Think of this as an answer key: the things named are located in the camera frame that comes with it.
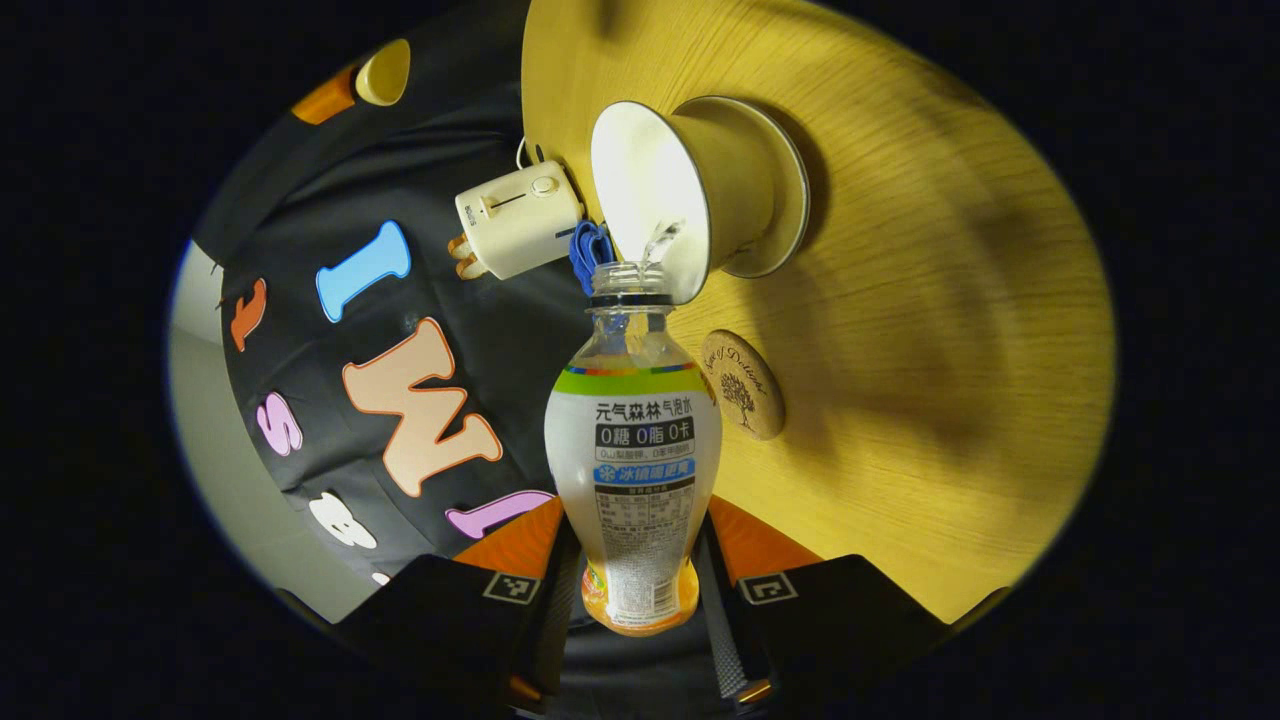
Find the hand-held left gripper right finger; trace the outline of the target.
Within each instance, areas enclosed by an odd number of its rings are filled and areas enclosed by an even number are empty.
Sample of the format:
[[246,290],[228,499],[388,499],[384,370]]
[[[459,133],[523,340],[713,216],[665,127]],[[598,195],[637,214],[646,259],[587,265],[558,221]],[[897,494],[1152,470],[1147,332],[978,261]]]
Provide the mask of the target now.
[[717,496],[695,569],[719,696],[737,714],[823,712],[951,634],[868,559],[820,559]]

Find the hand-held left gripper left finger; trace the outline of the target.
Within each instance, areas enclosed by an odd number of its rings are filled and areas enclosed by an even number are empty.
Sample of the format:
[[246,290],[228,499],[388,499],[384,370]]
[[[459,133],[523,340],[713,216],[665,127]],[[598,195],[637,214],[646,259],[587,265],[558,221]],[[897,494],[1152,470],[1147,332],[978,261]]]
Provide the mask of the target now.
[[415,559],[335,634],[448,705],[540,716],[561,691],[580,555],[552,498],[453,559]]

